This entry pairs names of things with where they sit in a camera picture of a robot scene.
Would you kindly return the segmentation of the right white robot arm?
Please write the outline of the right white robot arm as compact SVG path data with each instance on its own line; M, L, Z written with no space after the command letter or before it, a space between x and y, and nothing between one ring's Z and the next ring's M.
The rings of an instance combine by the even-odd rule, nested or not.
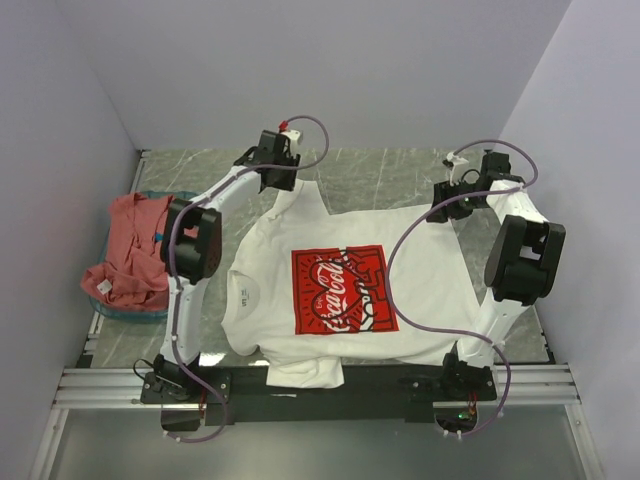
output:
M538 211L524 179L511 173L507 154L487 151L481 167L473 169L451 152L443 164L448 179L434 185L438 209L426 221L446 223L490 209L500 229L484 269L485 297L472 327L476 334L461 336L445 355L437 388L447 400L493 398L495 349L520 315L550 293L566 229Z

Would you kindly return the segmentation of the white Coca-Cola t-shirt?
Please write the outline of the white Coca-Cola t-shirt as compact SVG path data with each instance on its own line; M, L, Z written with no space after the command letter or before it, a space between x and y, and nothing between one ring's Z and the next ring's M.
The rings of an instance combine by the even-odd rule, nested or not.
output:
M311 181L280 193L227 274L231 348L294 388L340 386L345 359L440 364L479 304L454 229L423 212L332 215Z

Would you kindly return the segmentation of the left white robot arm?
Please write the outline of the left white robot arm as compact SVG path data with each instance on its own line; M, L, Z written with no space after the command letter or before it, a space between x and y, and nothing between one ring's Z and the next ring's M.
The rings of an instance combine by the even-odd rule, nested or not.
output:
M302 132L283 123L263 131L214 186L170 203L161 246L169 304L163 343L143 386L160 401L187 402L206 392L198 376L204 294L222 258L223 221L266 188L291 191Z

